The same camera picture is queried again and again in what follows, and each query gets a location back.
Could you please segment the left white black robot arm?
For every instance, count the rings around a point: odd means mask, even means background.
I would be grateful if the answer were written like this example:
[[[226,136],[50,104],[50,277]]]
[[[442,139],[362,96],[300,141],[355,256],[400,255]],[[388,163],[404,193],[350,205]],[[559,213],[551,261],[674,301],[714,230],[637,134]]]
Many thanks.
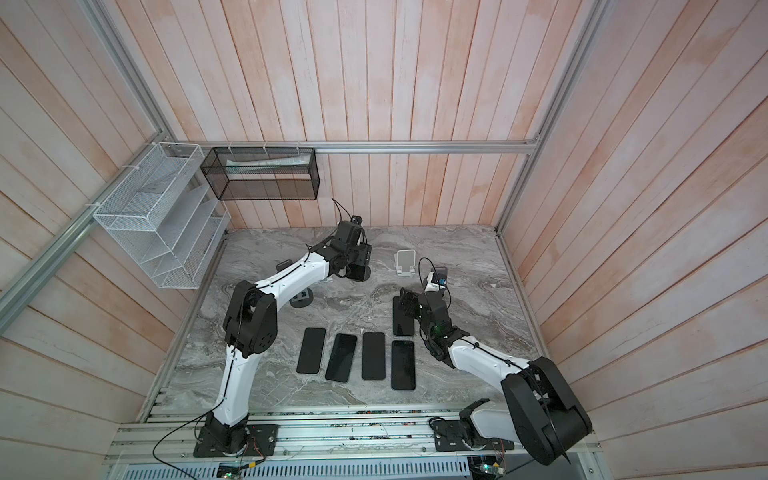
[[[255,374],[262,354],[277,338],[281,308],[331,276],[368,280],[370,256],[363,219],[354,215],[339,221],[333,233],[278,273],[235,286],[223,321],[226,368],[216,404],[206,416],[205,434],[225,444],[245,431]]]

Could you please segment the reflective black phone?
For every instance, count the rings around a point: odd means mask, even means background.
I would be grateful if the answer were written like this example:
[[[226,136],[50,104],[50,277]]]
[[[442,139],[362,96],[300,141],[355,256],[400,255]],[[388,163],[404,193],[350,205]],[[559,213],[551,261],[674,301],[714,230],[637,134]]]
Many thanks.
[[[415,320],[408,316],[400,305],[400,297],[392,299],[392,325],[395,336],[413,336],[415,334]]]

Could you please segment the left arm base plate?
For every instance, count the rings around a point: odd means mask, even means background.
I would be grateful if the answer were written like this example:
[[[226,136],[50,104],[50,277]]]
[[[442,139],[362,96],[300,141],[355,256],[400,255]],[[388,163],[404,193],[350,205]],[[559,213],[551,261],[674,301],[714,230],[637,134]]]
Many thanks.
[[[277,424],[243,424],[233,429],[205,426],[193,457],[270,457],[275,452],[278,430]]]

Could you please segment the dark round stand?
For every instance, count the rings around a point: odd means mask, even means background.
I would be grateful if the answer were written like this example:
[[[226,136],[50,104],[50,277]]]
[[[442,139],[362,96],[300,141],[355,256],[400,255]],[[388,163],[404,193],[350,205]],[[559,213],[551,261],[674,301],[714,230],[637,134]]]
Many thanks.
[[[311,288],[306,288],[289,300],[289,304],[296,309],[309,306],[314,300],[314,294]]]

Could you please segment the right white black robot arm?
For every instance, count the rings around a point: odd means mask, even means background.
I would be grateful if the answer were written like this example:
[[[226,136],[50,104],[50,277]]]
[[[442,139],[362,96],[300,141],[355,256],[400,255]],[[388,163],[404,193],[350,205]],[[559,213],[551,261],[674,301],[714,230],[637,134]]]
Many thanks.
[[[505,402],[482,398],[439,420],[435,435],[454,446],[481,449],[496,440],[517,442],[542,465],[550,465],[593,431],[590,417],[555,363],[525,360],[495,350],[455,326],[439,291],[403,288],[398,306],[419,323],[422,341],[436,360],[469,373],[500,392]]]

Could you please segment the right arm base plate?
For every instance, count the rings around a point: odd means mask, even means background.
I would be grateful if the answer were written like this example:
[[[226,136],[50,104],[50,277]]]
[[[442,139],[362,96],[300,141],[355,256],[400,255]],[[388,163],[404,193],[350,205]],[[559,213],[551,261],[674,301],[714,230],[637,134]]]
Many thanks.
[[[446,420],[432,417],[428,426],[433,432],[435,449],[438,452],[514,450],[514,442],[499,438],[480,436],[466,420]]]

